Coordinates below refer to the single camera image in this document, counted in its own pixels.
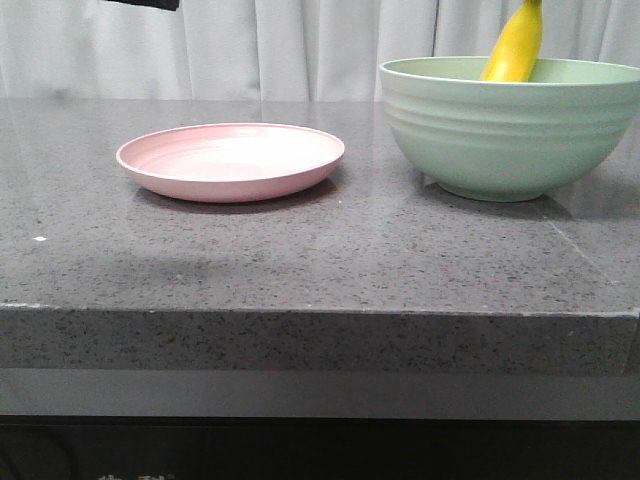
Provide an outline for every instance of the speckled stone countertop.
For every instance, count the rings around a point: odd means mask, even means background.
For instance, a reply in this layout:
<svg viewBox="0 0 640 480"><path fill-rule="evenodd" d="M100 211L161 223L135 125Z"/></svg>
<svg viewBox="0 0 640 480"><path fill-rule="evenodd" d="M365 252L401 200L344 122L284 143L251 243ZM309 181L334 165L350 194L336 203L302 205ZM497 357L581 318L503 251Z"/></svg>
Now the speckled stone countertop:
<svg viewBox="0 0 640 480"><path fill-rule="evenodd" d="M339 136L285 198L164 198L124 142L216 122ZM0 364L30 368L640 373L640 125L530 202L455 197L382 105L4 100Z"/></svg>

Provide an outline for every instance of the banana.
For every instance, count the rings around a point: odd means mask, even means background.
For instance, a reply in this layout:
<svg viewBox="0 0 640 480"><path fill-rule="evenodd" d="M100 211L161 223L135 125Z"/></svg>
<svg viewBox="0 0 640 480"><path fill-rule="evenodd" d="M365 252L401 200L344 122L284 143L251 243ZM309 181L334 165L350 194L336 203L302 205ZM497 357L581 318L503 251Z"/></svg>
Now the banana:
<svg viewBox="0 0 640 480"><path fill-rule="evenodd" d="M506 23L485 66L481 80L526 82L542 43L542 0L523 0Z"/></svg>

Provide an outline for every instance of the bowl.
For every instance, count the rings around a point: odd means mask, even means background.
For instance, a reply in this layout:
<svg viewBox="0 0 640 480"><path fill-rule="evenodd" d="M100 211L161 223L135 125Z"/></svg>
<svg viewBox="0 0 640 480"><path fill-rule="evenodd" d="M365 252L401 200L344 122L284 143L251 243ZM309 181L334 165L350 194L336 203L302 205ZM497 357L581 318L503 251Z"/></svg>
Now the bowl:
<svg viewBox="0 0 640 480"><path fill-rule="evenodd" d="M640 105L640 69L540 59L529 82L478 80L486 57L393 60L380 66L400 150L451 193L523 201L603 162Z"/></svg>

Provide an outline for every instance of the plate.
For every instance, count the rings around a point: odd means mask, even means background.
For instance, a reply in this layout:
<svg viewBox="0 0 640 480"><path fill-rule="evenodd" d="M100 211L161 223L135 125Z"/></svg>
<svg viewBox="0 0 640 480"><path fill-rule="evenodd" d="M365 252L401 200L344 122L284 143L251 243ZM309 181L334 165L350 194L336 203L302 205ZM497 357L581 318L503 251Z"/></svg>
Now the plate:
<svg viewBox="0 0 640 480"><path fill-rule="evenodd" d="M122 145L118 163L142 187L199 202L249 202L304 190L344 153L339 138L275 123L218 123L150 133Z"/></svg>

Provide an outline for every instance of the black object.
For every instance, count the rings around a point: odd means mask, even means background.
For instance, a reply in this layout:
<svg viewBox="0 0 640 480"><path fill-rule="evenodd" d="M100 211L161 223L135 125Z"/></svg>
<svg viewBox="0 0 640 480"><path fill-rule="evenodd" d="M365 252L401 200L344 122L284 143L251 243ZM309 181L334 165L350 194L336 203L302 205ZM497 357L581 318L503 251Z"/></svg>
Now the black object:
<svg viewBox="0 0 640 480"><path fill-rule="evenodd" d="M161 10L176 11L180 6L180 0L107 0L108 2L128 3L129 5L140 5L143 7L154 7Z"/></svg>

